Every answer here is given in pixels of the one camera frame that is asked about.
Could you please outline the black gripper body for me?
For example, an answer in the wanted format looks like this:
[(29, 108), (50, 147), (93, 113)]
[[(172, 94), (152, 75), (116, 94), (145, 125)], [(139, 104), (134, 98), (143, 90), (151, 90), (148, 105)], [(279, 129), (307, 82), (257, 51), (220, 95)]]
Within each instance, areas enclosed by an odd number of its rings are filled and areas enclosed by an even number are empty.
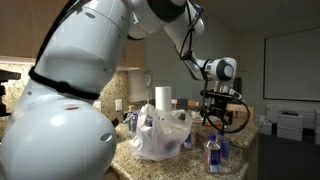
[(205, 99), (209, 99), (210, 103), (207, 106), (211, 109), (211, 115), (223, 119), (227, 113), (228, 103), (240, 103), (242, 98), (240, 95), (232, 95), (228, 93), (218, 93), (213, 90), (205, 91), (202, 90), (200, 95)]

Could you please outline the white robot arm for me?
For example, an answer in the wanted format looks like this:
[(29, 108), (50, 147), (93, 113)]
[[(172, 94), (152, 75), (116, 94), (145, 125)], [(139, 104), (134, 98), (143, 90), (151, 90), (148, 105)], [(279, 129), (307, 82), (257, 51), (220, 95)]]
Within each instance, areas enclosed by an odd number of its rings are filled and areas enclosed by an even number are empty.
[(203, 9), (191, 0), (69, 0), (49, 30), (1, 140), (1, 180), (101, 180), (117, 139), (93, 103), (127, 40), (160, 29), (196, 80), (231, 91), (237, 63), (201, 60)]

